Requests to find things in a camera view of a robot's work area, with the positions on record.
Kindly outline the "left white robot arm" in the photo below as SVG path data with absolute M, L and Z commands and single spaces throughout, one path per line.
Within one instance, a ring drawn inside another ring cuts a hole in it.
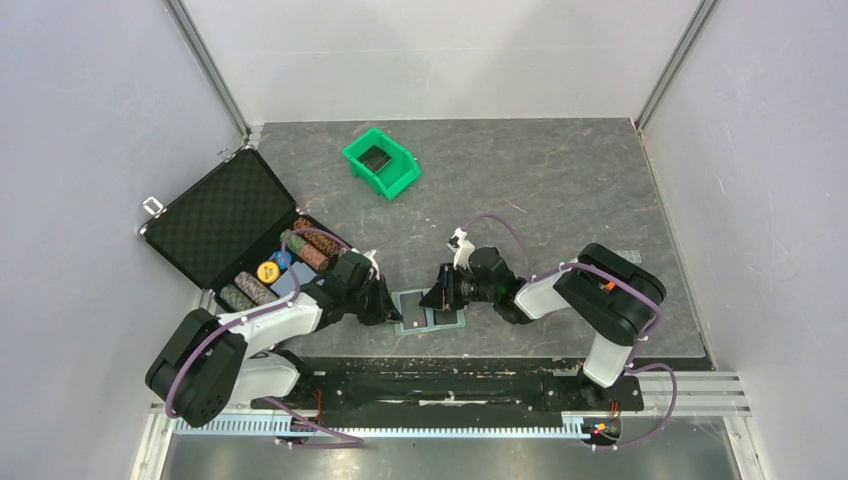
M 329 270 L 271 303 L 221 315 L 190 311 L 152 362 L 145 384 L 169 417 L 192 427 L 264 397 L 302 407 L 313 397 L 313 379 L 300 362 L 271 349 L 346 315 L 366 326 L 402 319 L 372 250 L 344 252 Z

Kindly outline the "green card holder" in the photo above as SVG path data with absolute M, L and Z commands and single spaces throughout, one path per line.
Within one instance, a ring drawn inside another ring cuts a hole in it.
M 403 294 L 403 293 L 407 293 L 407 292 L 416 292 L 416 291 L 421 291 L 424 295 L 427 292 L 427 289 L 402 290 L 402 291 L 395 291 L 391 294 L 392 300 L 394 301 L 395 305 L 398 307 L 399 311 L 400 311 L 400 309 L 399 309 L 399 307 L 400 307 L 399 295 Z M 418 330 L 413 330 L 413 331 L 404 331 L 402 329 L 402 322 L 401 322 L 399 324 L 394 325 L 395 334 L 398 335 L 398 336 L 405 336 L 405 335 L 412 335 L 412 334 L 425 334 L 425 333 L 432 333 L 432 332 L 442 331 L 442 330 L 464 328 L 465 325 L 466 325 L 465 315 L 464 315 L 463 310 L 456 311 L 456 312 L 458 312 L 458 316 L 459 316 L 459 320 L 460 320 L 460 323 L 458 325 L 436 326 L 434 324 L 434 315 L 433 315 L 434 310 L 429 309 L 429 308 L 424 308 L 424 309 L 426 311 L 426 316 L 427 316 L 427 326 L 426 327 L 418 329 Z

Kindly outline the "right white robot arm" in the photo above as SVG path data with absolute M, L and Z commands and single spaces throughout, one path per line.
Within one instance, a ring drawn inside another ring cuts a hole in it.
M 458 264 L 440 266 L 420 306 L 456 311 L 470 303 L 489 303 L 511 324 L 574 310 L 595 330 L 577 382 L 580 400 L 591 408 L 602 408 L 617 396 L 617 381 L 632 363 L 637 343 L 662 317 L 665 285 L 598 243 L 587 245 L 575 261 L 531 279 L 515 274 L 495 247 L 460 256 Z

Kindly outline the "black credit card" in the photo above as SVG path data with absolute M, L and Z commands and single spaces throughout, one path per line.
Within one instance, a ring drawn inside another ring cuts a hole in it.
M 359 162 L 373 174 L 378 174 L 390 161 L 391 156 L 378 146 L 371 146 L 359 158 Z
M 421 291 L 407 292 L 399 295 L 400 313 L 402 314 L 402 329 L 413 331 L 427 326 L 426 311 L 420 306 L 423 298 Z

